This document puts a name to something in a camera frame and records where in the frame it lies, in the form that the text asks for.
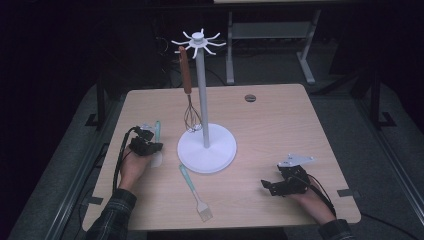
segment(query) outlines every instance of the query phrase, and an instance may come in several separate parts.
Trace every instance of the person's right hand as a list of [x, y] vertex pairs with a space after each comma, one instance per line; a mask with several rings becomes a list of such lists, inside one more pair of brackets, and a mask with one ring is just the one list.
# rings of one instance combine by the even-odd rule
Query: person's right hand
[[[309, 177], [311, 184], [320, 189], [315, 180]], [[296, 202], [319, 224], [324, 225], [328, 222], [336, 220], [336, 217], [320, 199], [320, 197], [311, 189], [304, 194], [291, 194], [288, 198], [296, 200]]]

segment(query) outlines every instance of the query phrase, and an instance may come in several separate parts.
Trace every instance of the wooden table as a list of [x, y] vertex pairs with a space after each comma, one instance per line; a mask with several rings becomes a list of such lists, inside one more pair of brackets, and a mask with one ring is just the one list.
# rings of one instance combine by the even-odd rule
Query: wooden table
[[[198, 109], [198, 91], [192, 99]], [[245, 101], [247, 94], [257, 100]], [[131, 91], [123, 106], [109, 151], [93, 196], [101, 205], [90, 204], [83, 227], [88, 229], [100, 216], [111, 196], [113, 172], [124, 134], [133, 126], [162, 124], [163, 163], [142, 176], [138, 201], [129, 229], [170, 230], [293, 226], [313, 224], [297, 204], [288, 198], [272, 197], [261, 179], [282, 181], [276, 167], [289, 153], [313, 156], [303, 165], [315, 176], [333, 201], [338, 217], [349, 223], [360, 220], [353, 197], [339, 197], [348, 189], [314, 108], [302, 85], [258, 85], [208, 87], [209, 122], [227, 128], [237, 141], [234, 161], [224, 170], [201, 175], [189, 171], [202, 200], [213, 218], [202, 222], [196, 200], [179, 171], [177, 143], [185, 132], [183, 115], [187, 96], [182, 89]]]

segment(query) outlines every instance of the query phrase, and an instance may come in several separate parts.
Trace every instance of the wooden handle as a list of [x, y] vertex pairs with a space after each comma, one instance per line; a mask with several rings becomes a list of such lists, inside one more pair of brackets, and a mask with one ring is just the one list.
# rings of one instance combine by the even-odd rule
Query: wooden handle
[[180, 51], [180, 68], [181, 68], [181, 77], [183, 79], [184, 92], [186, 94], [191, 93], [191, 77], [190, 77], [190, 68], [188, 66], [187, 53], [183, 46], [178, 48]]

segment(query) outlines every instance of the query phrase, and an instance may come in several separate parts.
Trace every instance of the person's left hand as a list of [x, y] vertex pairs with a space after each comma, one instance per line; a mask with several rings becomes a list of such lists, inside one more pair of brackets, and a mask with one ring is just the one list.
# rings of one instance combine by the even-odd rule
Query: person's left hand
[[134, 194], [134, 186], [143, 175], [146, 166], [153, 159], [153, 155], [139, 156], [128, 147], [124, 150], [124, 159], [121, 165], [121, 182], [118, 188], [125, 189]]

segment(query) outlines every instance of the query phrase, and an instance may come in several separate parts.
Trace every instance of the sleeve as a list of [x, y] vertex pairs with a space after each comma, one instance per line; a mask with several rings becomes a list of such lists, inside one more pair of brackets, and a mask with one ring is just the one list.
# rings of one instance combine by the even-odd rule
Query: sleeve
[[346, 220], [337, 219], [322, 225], [318, 229], [319, 234], [324, 240], [351, 240], [356, 239]]
[[124, 189], [116, 189], [100, 217], [88, 229], [85, 239], [122, 239], [128, 232], [128, 221], [137, 198]]

